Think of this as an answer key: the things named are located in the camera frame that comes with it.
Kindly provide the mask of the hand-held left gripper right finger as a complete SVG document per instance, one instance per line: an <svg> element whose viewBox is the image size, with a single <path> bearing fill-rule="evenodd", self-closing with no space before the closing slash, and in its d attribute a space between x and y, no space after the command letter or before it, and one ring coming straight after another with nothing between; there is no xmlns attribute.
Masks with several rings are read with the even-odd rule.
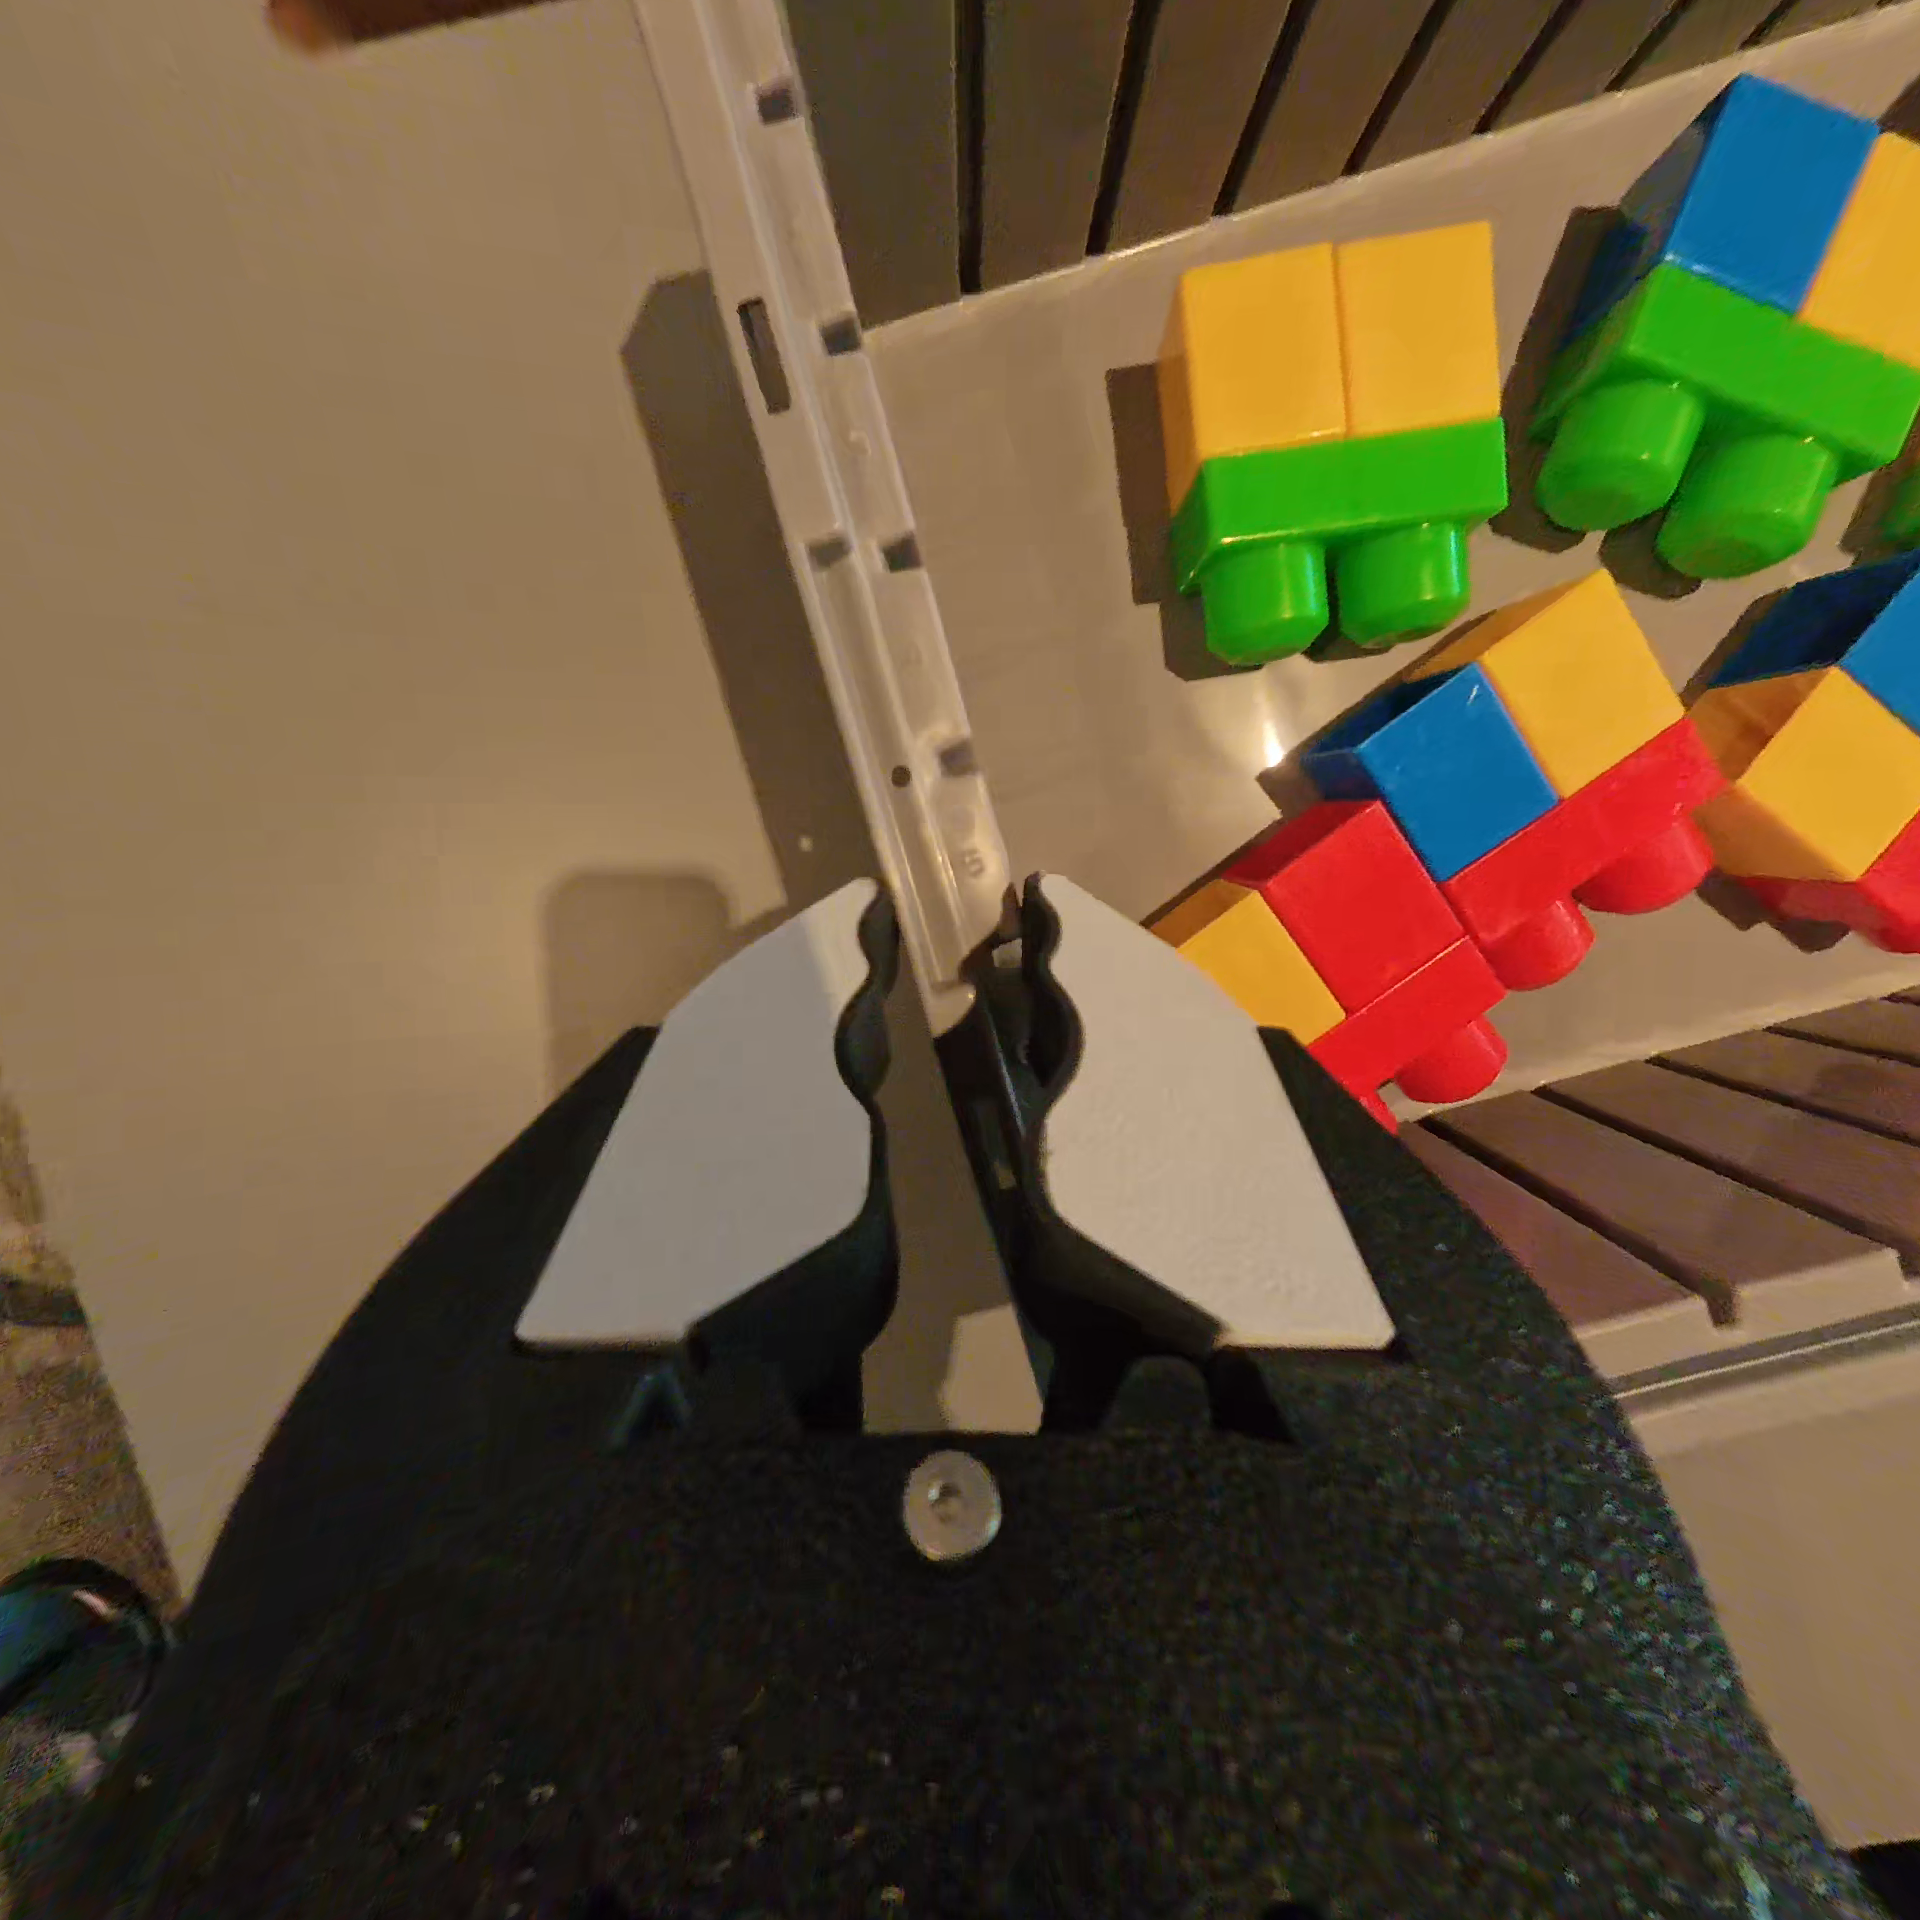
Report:
<svg viewBox="0 0 1920 1920"><path fill-rule="evenodd" d="M960 1127L1045 1438L1287 1440L1275 1381L1399 1330L1285 1070L1326 1077L1083 885L1033 871L965 967Z"/></svg>

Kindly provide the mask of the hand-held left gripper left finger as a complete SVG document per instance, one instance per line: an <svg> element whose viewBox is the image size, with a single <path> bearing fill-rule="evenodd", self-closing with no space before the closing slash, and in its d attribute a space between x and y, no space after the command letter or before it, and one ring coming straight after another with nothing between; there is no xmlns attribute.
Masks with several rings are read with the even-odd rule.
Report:
<svg viewBox="0 0 1920 1920"><path fill-rule="evenodd" d="M880 1088L894 903L850 880L759 935L651 1035L519 1312L542 1355L768 1376L800 1429L862 1433L901 1280Z"/></svg>

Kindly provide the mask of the yellow mega block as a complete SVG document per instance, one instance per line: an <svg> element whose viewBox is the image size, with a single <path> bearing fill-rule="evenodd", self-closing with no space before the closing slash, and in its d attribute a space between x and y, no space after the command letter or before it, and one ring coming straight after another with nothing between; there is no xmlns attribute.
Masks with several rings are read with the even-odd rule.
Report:
<svg viewBox="0 0 1920 1920"><path fill-rule="evenodd" d="M1351 439L1502 409L1495 229L1406 231L1333 249Z"/></svg>
<svg viewBox="0 0 1920 1920"><path fill-rule="evenodd" d="M1918 144L1879 133L1799 320L1918 368Z"/></svg>
<svg viewBox="0 0 1920 1920"><path fill-rule="evenodd" d="M1424 688L1467 665L1493 683L1563 800L1685 715L1605 567L1479 617L1419 658L1401 683Z"/></svg>
<svg viewBox="0 0 1920 1920"><path fill-rule="evenodd" d="M1253 887L1207 880L1145 928L1205 971L1257 1026L1312 1045L1346 1017L1305 949Z"/></svg>
<svg viewBox="0 0 1920 1920"><path fill-rule="evenodd" d="M1159 405L1173 494L1209 459L1344 439L1333 245L1184 272L1159 350Z"/></svg>
<svg viewBox="0 0 1920 1920"><path fill-rule="evenodd" d="M1918 811L1918 734L1845 667L1703 690L1689 722L1726 786L1698 811L1735 878L1858 880Z"/></svg>

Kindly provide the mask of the red two-stud mega block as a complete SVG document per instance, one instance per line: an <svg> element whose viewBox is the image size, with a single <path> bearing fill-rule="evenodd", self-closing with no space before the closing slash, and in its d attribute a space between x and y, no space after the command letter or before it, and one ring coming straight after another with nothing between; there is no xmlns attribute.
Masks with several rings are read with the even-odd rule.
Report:
<svg viewBox="0 0 1920 1920"><path fill-rule="evenodd" d="M1502 999L1504 983L1463 935L1307 1042L1307 1051L1387 1134L1397 1134L1401 1125L1385 1090L1397 1088L1431 1109L1465 1102L1497 1081L1509 1051L1490 1013Z"/></svg>
<svg viewBox="0 0 1920 1920"><path fill-rule="evenodd" d="M1593 949L1591 914L1653 914L1712 875L1696 816L1723 786L1685 715L1442 880L1442 894L1504 990L1550 987Z"/></svg>
<svg viewBox="0 0 1920 1920"><path fill-rule="evenodd" d="M1886 953L1918 953L1915 871L1874 869L1858 880L1742 875L1739 885L1781 923L1845 928Z"/></svg>

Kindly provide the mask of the blue mega block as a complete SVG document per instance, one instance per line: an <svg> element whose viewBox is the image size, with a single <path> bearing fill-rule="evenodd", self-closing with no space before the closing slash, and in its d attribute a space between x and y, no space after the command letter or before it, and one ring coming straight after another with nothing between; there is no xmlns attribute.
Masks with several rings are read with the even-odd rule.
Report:
<svg viewBox="0 0 1920 1920"><path fill-rule="evenodd" d="M1918 555L1838 569L1776 594L1721 651L1705 690L1840 667L1918 727Z"/></svg>
<svg viewBox="0 0 1920 1920"><path fill-rule="evenodd" d="M1730 80L1621 194L1566 341L1678 267L1797 313L1881 128L1774 80Z"/></svg>
<svg viewBox="0 0 1920 1920"><path fill-rule="evenodd" d="M1303 747L1323 800L1378 800L1435 880L1541 821L1559 795L1497 686L1470 663L1383 686Z"/></svg>

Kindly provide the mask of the green two-stud mega block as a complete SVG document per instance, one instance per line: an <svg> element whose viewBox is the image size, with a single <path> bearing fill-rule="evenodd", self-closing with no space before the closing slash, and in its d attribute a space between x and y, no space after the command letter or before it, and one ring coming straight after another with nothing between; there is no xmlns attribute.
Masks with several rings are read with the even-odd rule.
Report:
<svg viewBox="0 0 1920 1920"><path fill-rule="evenodd" d="M1499 416L1200 462L1168 528L1177 594L1227 667L1454 626L1470 544L1509 501Z"/></svg>
<svg viewBox="0 0 1920 1920"><path fill-rule="evenodd" d="M1657 267L1554 354L1534 496L1575 535L1655 519L1694 581L1801 553L1831 494L1902 450L1913 368L1680 267Z"/></svg>

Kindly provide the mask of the grey plastic board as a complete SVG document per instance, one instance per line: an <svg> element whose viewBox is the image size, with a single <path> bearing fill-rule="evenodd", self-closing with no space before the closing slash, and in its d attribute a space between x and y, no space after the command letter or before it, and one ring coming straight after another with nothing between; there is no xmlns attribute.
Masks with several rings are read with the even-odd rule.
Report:
<svg viewBox="0 0 1920 1920"><path fill-rule="evenodd" d="M1511 512L1472 539L1472 617L1607 567L1687 686L1760 601L1863 555L1890 473L1840 487L1808 549L1733 583L1659 571L1648 530L1584 542L1538 519L1525 430L1552 334L1609 208L1737 71L1915 130L1915 5L1703 64L1518 128L1346 176L1145 247L880 329L880 393L976 759L1019 878L1063 873L1157 917L1312 800L1296 750L1426 645L1223 670L1170 590L1154 359L1189 267L1483 219Z"/></svg>

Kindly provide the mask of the dark round object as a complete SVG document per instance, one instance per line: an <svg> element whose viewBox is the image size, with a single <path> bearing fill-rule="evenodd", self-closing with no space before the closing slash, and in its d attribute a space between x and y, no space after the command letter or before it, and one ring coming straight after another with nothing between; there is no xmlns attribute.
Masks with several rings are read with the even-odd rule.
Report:
<svg viewBox="0 0 1920 1920"><path fill-rule="evenodd" d="M43 1559L2 1586L5 1730L98 1735L153 1694L174 1637L155 1602L89 1559Z"/></svg>

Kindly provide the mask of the clear plastic storage bin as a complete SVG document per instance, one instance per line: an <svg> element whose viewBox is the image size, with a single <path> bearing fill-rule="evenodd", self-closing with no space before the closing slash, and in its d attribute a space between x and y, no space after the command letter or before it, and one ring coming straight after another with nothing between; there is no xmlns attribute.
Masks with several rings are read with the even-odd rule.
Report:
<svg viewBox="0 0 1920 1920"><path fill-rule="evenodd" d="M875 359L882 327L930 309L1879 7L789 5L786 16ZM1611 208L1589 208L1593 245L1531 395L1522 466L1541 521L1529 421ZM1616 535L1550 528L1573 544ZM1653 542L1648 521L1623 530Z"/></svg>

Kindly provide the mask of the brown wooden object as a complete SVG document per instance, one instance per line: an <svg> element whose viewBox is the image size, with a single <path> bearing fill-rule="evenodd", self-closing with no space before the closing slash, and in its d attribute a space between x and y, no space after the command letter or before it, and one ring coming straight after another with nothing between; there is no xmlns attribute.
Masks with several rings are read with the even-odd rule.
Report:
<svg viewBox="0 0 1920 1920"><path fill-rule="evenodd" d="M443 32L539 2L265 2L272 32L304 57Z"/></svg>

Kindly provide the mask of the grey slotted rail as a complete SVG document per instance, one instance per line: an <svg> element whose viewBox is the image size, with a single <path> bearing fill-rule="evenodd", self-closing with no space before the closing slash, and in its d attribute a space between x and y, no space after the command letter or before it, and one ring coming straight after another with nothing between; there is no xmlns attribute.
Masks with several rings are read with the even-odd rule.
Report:
<svg viewBox="0 0 1920 1920"><path fill-rule="evenodd" d="M1015 887L773 2L635 2L727 350L928 1031Z"/></svg>

